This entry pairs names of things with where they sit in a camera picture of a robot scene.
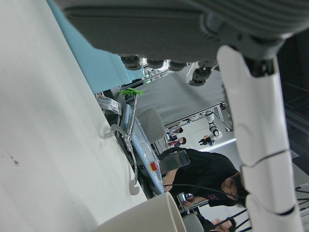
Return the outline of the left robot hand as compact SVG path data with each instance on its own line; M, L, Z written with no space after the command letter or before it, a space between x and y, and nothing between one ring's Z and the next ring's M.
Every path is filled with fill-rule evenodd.
M306 0L58 0L95 48L134 70L218 65L255 232L301 232L277 52L309 27Z

